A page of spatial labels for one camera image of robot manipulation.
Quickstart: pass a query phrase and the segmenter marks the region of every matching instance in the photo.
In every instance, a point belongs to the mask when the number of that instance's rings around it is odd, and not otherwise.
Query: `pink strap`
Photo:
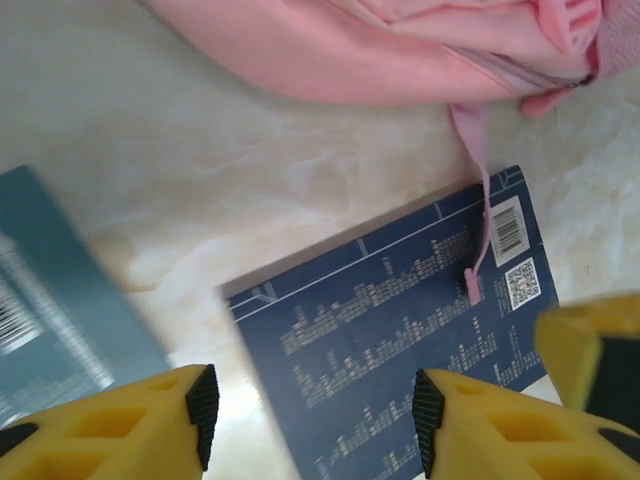
[[[491,229],[491,201],[489,199],[489,172],[487,171],[487,118],[484,104],[464,103],[450,104],[451,118],[458,132],[458,136],[473,163],[476,164],[482,175],[482,189],[484,191],[484,229],[482,233],[482,249],[473,268],[464,271],[464,279],[467,284],[467,292],[471,305],[480,302],[480,287],[478,285],[478,270],[487,255],[490,243]]]

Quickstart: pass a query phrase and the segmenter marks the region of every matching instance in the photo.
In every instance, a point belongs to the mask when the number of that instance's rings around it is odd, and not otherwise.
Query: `pink bag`
[[[640,0],[146,0],[259,87],[329,103],[449,102],[489,197],[482,102],[540,115],[576,86],[640,63]]]

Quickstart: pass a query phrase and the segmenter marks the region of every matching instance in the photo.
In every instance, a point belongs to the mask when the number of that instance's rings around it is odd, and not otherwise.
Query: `white marble surface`
[[[640,282],[639,79],[538,121],[491,109],[492,170],[522,165],[562,301]],[[127,0],[0,0],[0,169],[22,163],[172,361],[216,364],[211,479],[296,478],[216,287],[473,173],[443,107],[275,98]]]

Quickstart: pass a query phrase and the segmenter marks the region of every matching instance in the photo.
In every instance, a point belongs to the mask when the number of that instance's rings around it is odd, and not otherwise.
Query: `blue book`
[[[514,390],[545,374],[534,325],[557,296],[519,167],[491,178],[491,203],[476,306],[463,271],[482,231],[479,186],[230,299],[302,478],[418,475],[411,398],[420,368]]]
[[[0,427],[169,368],[32,170],[0,175]]]

